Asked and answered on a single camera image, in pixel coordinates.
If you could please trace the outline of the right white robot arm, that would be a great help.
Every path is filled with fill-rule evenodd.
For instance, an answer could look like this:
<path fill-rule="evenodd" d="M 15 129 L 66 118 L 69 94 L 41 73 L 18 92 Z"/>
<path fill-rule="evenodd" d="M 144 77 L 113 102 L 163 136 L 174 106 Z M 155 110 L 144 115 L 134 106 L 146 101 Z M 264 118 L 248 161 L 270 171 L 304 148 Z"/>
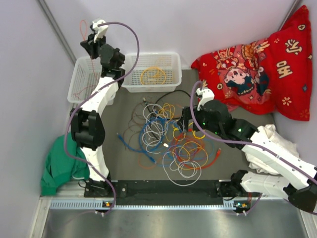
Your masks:
<path fill-rule="evenodd" d="M 218 100 L 203 106 L 187 106 L 177 122 L 188 131 L 189 121 L 195 131 L 215 134 L 215 140 L 255 156 L 277 171 L 277 176 L 240 170 L 231 177 L 231 190 L 237 196 L 247 192 L 263 193 L 288 200 L 296 208 L 314 213 L 317 210 L 317 168 L 273 142 L 265 131 L 244 119 L 236 119 Z"/>

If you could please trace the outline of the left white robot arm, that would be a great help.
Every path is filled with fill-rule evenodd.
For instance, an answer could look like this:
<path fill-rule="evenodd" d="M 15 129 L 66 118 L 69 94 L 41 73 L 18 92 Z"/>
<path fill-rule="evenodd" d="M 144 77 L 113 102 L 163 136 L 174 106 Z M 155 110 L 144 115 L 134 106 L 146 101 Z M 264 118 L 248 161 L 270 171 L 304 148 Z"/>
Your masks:
<path fill-rule="evenodd" d="M 100 59 L 101 76 L 93 97 L 84 102 L 74 113 L 71 121 L 72 139 L 81 148 L 88 161 L 90 177 L 85 180 L 85 197 L 112 197 L 110 173 L 106 166 L 102 145 L 105 140 L 105 129 L 101 114 L 105 107 L 113 104 L 116 92 L 121 86 L 118 78 L 125 74 L 122 65 L 125 56 L 119 48 L 113 48 L 106 43 L 105 36 L 90 34 L 87 40 L 80 44 L 91 59 Z"/>

